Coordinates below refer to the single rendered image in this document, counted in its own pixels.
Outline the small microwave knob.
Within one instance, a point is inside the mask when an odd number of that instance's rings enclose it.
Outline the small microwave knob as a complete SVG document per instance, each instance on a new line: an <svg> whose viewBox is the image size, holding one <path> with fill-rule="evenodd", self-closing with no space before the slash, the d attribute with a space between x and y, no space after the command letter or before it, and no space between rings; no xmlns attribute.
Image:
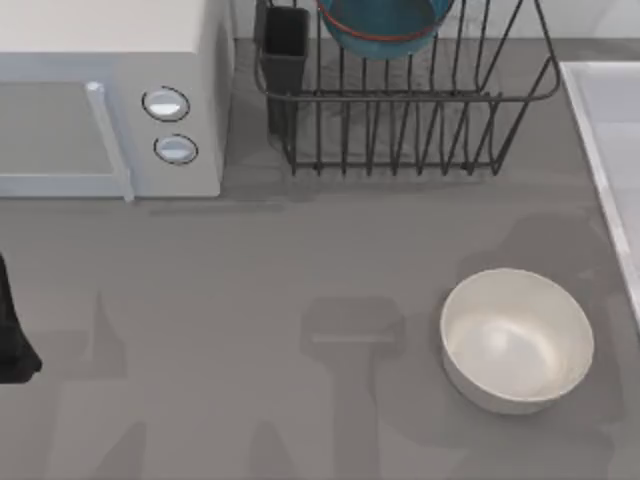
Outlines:
<svg viewBox="0 0 640 480"><path fill-rule="evenodd" d="M157 138L153 144L155 155L170 165L188 165L199 153L197 144L187 136L174 134Z"/></svg>

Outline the black cutlery holder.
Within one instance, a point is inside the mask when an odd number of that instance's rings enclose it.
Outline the black cutlery holder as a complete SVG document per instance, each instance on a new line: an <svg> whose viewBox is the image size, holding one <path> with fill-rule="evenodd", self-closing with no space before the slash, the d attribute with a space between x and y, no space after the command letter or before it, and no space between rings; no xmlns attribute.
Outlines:
<svg viewBox="0 0 640 480"><path fill-rule="evenodd" d="M254 42L267 92L297 97L303 90L305 63L308 57L310 14L297 6L273 5L271 0L256 0ZM296 110L296 101L282 101L267 96L270 135L287 130L283 113Z"/></svg>

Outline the large microwave knob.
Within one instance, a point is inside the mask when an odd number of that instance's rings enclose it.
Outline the large microwave knob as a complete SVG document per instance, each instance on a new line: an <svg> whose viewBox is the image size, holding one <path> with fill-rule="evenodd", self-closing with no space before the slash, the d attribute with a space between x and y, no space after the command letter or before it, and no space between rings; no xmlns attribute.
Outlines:
<svg viewBox="0 0 640 480"><path fill-rule="evenodd" d="M179 122L190 112L187 96L168 86L145 92L141 104L151 118L160 122Z"/></svg>

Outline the white bowl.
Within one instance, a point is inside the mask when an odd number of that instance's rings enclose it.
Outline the white bowl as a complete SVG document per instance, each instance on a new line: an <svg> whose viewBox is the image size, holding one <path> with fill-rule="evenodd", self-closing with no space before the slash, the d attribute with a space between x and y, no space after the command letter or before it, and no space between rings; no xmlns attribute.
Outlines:
<svg viewBox="0 0 640 480"><path fill-rule="evenodd" d="M446 295L438 319L443 370L481 409L531 415L574 391L594 363L588 316L561 285L516 268L474 273Z"/></svg>

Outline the blue bowl with red rim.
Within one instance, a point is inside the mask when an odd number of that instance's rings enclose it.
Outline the blue bowl with red rim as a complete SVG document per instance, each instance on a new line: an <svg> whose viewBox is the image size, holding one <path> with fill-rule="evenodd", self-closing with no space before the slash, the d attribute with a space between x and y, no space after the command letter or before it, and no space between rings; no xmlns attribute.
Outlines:
<svg viewBox="0 0 640 480"><path fill-rule="evenodd" d="M340 47L371 60L391 60L426 47L456 0L315 0Z"/></svg>

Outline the pale microwave oven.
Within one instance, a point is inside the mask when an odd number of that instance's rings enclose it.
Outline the pale microwave oven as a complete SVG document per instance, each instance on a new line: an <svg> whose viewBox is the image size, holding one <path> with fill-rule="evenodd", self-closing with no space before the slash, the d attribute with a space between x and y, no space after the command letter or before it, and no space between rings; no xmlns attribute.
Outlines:
<svg viewBox="0 0 640 480"><path fill-rule="evenodd" d="M118 125L138 198L213 198L221 190L235 47L230 0L0 0L0 54L87 55L112 67ZM175 88L179 122L151 118L142 95ZM154 153L180 134L198 146L188 165Z"/></svg>

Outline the microwave door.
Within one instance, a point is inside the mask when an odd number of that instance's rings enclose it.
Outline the microwave door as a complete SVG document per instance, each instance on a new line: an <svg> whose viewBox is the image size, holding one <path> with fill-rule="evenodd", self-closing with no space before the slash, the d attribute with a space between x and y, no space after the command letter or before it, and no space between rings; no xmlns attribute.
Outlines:
<svg viewBox="0 0 640 480"><path fill-rule="evenodd" d="M106 88L131 169L109 63L87 55L0 54L0 198L124 200L85 92L90 81Z"/></svg>

